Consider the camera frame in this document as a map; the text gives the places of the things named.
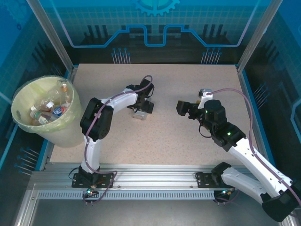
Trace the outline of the square clear bottle white label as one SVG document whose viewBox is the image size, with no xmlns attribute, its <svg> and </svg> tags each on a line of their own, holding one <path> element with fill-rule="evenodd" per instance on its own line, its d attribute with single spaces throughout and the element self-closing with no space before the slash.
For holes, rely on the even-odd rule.
<svg viewBox="0 0 301 226">
<path fill-rule="evenodd" d="M 146 120 L 147 115 L 148 114 L 146 112 L 137 111 L 137 112 L 134 112 L 133 118 L 144 121 L 144 120 Z"/>
</svg>

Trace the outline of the white plastic bin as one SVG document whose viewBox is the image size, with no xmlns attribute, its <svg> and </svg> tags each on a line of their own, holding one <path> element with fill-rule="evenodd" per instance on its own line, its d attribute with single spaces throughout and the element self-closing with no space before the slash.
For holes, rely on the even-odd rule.
<svg viewBox="0 0 301 226">
<path fill-rule="evenodd" d="M 72 102 L 71 89 L 68 88 L 67 93 L 63 93 L 61 91 L 60 103 L 54 105 L 50 110 L 47 110 L 47 111 L 36 110 L 36 109 L 32 109 L 32 107 L 30 107 L 31 124 L 33 126 L 41 126 L 41 125 L 48 125 L 51 122 L 55 122 L 60 117 L 53 115 L 51 113 L 51 111 L 54 109 L 54 107 L 58 106 L 58 105 L 64 105 L 69 108 L 71 106 L 71 102 Z M 57 132 L 57 133 L 50 133 L 50 134 L 47 134 L 46 136 L 41 136 L 41 137 L 45 138 L 46 140 L 52 142 L 53 144 L 55 144 L 57 146 L 63 147 L 63 148 L 74 147 L 83 142 L 82 133 L 80 136 L 76 136 L 76 135 L 74 136 L 67 132 Z"/>
</svg>

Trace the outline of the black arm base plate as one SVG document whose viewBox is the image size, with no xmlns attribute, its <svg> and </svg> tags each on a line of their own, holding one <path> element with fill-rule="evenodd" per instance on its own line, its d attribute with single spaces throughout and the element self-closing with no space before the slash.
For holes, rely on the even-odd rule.
<svg viewBox="0 0 301 226">
<path fill-rule="evenodd" d="M 92 174 L 92 175 L 82 175 L 80 173 L 75 173 L 72 179 L 72 188 L 90 188 L 94 186 L 95 188 L 107 188 L 113 176 L 115 174 Z"/>
<path fill-rule="evenodd" d="M 197 172 L 195 178 L 198 188 L 233 188 L 225 184 L 220 175 L 214 173 Z"/>
</svg>

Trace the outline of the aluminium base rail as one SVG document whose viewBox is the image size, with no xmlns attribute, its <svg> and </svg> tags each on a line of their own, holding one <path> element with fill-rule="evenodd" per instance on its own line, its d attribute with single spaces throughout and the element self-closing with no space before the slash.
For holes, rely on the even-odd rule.
<svg viewBox="0 0 301 226">
<path fill-rule="evenodd" d="M 32 173 L 28 189 L 71 190 L 68 176 L 76 163 L 49 163 Z M 196 190 L 195 173 L 210 173 L 215 165 L 101 164 L 100 171 L 117 171 L 113 190 Z"/>
</svg>

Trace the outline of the aluminium frame post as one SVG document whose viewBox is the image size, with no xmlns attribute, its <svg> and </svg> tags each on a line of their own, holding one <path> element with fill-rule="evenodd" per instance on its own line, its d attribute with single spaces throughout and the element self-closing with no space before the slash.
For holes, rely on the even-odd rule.
<svg viewBox="0 0 301 226">
<path fill-rule="evenodd" d="M 73 63 L 66 49 L 64 48 L 56 30 L 54 29 L 50 19 L 48 18 L 44 8 L 42 7 L 40 1 L 39 0 L 26 0 L 26 1 L 30 6 L 31 10 L 33 11 L 34 15 L 36 16 L 39 24 L 41 25 L 48 39 L 50 40 L 52 46 L 56 50 L 65 68 L 67 69 L 68 72 L 70 73 L 73 72 L 74 70 Z"/>
<path fill-rule="evenodd" d="M 258 46 L 260 40 L 262 39 L 263 35 L 267 31 L 268 26 L 270 25 L 273 17 L 275 16 L 276 12 L 278 11 L 280 5 L 282 4 L 283 0 L 271 0 L 270 4 L 266 8 L 258 26 L 256 27 L 247 47 L 245 48 L 238 64 L 237 64 L 237 72 L 241 74 L 244 70 L 246 64 L 248 63 L 249 59 L 251 58 L 252 54 L 254 53 L 256 47 Z"/>
</svg>

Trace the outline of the clear bottle blue label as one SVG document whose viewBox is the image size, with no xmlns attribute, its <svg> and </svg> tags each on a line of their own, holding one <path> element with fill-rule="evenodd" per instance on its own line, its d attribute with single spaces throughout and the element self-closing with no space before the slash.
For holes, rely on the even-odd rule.
<svg viewBox="0 0 301 226">
<path fill-rule="evenodd" d="M 61 117 L 67 111 L 67 109 L 68 109 L 68 107 L 66 107 L 64 105 L 58 105 L 58 106 L 54 107 L 54 109 L 51 111 L 51 113 L 53 115 Z"/>
</svg>

